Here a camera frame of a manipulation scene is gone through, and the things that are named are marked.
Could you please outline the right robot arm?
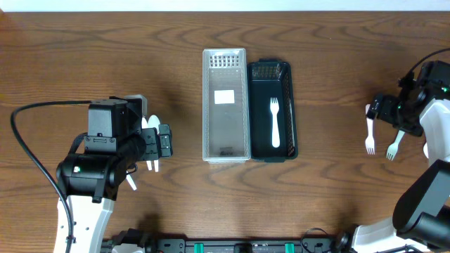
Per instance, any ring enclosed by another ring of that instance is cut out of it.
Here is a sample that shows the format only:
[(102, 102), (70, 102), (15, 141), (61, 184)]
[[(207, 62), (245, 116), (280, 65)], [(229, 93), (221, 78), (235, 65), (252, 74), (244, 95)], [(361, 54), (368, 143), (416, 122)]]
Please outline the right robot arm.
[(449, 251), (449, 64), (428, 61), (399, 86), (398, 96), (375, 96), (366, 117), (424, 136), (429, 167), (399, 198), (392, 217), (337, 239), (343, 252)]

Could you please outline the black plastic basket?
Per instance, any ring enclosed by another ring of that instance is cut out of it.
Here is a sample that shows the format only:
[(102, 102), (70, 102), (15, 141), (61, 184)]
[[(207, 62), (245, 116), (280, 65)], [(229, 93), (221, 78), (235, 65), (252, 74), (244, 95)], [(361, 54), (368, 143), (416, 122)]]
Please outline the black plastic basket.
[[(247, 65), (250, 110), (251, 158), (263, 162), (284, 162), (298, 156), (299, 143), (291, 66), (278, 59), (261, 59)], [(270, 98), (279, 104), (280, 147), (271, 143)]]

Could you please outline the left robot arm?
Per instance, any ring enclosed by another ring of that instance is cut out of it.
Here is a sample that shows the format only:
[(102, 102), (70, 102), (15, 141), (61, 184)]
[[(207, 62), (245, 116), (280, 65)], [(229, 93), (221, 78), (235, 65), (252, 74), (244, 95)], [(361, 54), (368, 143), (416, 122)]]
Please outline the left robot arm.
[(56, 176), (63, 196), (58, 213), (69, 207), (70, 221), (58, 219), (55, 252), (100, 252), (120, 184), (138, 162), (171, 157), (167, 124), (142, 126), (148, 101), (142, 95), (95, 100), (88, 131), (77, 137)]

